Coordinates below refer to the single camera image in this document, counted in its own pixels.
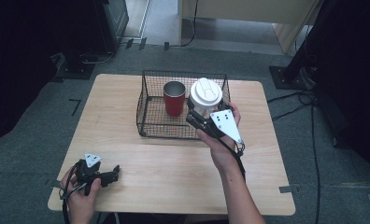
black wire basket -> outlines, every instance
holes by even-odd
[[[136,110],[139,134],[145,137],[198,139],[195,129],[185,119],[189,112],[187,101],[191,86],[201,77],[215,81],[222,89],[223,101],[230,102],[229,84],[225,74],[143,71],[142,90]],[[163,87],[169,81],[180,81],[186,88],[183,111],[178,117],[168,116],[165,112]]]

person's hand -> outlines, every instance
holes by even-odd
[[[233,109],[235,123],[238,126],[238,123],[241,119],[240,112],[235,104],[229,103],[228,105]],[[210,137],[200,129],[196,130],[196,133],[199,138],[210,147],[212,160],[214,161],[214,164],[220,173],[239,171],[238,164],[234,156],[225,146],[222,145],[222,143],[220,143],[217,139]],[[230,147],[232,150],[235,150],[235,142],[232,138],[225,135],[221,138],[221,140],[225,142],[225,144],[228,145],[228,147]]]
[[[62,188],[65,188],[70,171],[71,169],[66,172],[60,182]],[[69,181],[68,191],[71,191],[74,188],[74,184],[77,182],[77,178],[75,176],[69,176],[69,178],[71,178],[71,181]],[[72,224],[86,224],[91,222],[95,208],[95,199],[97,197],[98,190],[100,189],[100,185],[101,179],[97,178],[92,182],[88,196],[84,195],[81,191],[75,191],[68,198],[67,203],[72,217]]]

gray carpet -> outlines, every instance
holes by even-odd
[[[0,223],[63,223],[47,204],[51,189],[76,130],[93,80],[98,74],[141,75],[142,70],[225,73],[229,79],[263,83],[266,98],[293,91],[277,90],[269,65],[286,66],[291,57],[246,52],[171,48],[147,45],[120,48],[107,63],[95,66],[90,80],[48,83],[14,130],[0,139]],[[76,102],[81,100],[75,115]],[[269,105],[272,117],[300,105],[296,97]],[[332,147],[332,137],[319,108],[314,109],[320,167],[320,223],[370,223],[370,169],[351,149]],[[314,223],[317,178],[311,136],[311,108],[274,121],[284,165],[294,189],[296,213],[265,217],[268,223]]]

white plastic part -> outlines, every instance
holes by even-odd
[[[213,80],[200,78],[191,86],[191,100],[195,107],[214,109],[222,99],[222,90]]]
[[[210,114],[211,119],[214,121],[217,128],[235,140],[237,143],[242,144],[243,140],[235,124],[235,117],[232,110],[222,110]]]
[[[103,158],[90,154],[90,153],[85,153],[85,161],[87,164],[87,167],[91,168],[93,167],[96,163],[98,163],[100,160]]]

forearm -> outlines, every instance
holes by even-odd
[[[265,223],[249,194],[249,189],[240,170],[220,172],[220,175],[228,209],[229,222],[231,224]]]

